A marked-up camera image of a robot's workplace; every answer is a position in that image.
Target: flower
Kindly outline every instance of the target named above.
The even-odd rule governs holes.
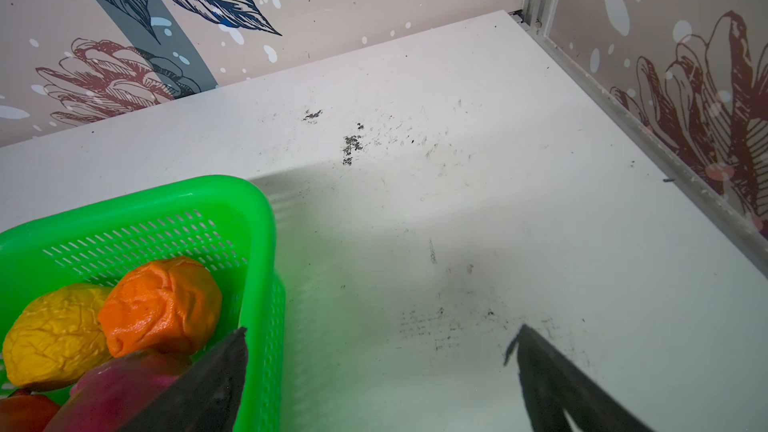
[[[200,91],[176,64],[136,47],[77,39],[72,54],[58,63],[64,72],[46,67],[36,71],[50,82],[44,87],[46,93],[67,109],[51,117],[73,126]]]
[[[638,59],[639,103],[611,94],[764,236],[768,228],[768,45],[753,67],[744,19],[731,11],[708,42],[688,35],[659,82]]]

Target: beige wall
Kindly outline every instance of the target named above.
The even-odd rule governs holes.
[[[494,10],[517,10],[522,0],[253,4],[281,36],[223,30],[173,0],[148,0],[148,16],[158,17],[151,27],[157,40],[104,0],[0,0],[0,146]],[[139,56],[130,46],[147,53]],[[274,50],[272,60],[265,46]]]
[[[559,0],[550,38],[768,236],[766,0]]]

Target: basket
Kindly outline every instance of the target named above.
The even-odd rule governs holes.
[[[274,273],[269,202],[240,178],[206,176],[28,222],[0,234],[0,334],[35,298],[76,282],[114,286],[130,270],[186,255],[224,300],[205,350],[239,326],[249,360],[235,430],[277,430],[285,289]],[[15,388],[0,370],[0,395]],[[48,394],[62,404],[68,389]]]

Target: wrinkled yellow object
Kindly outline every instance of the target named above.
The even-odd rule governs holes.
[[[111,290],[72,284],[27,305],[2,344],[8,379],[20,388],[54,390],[109,360],[98,312]]]

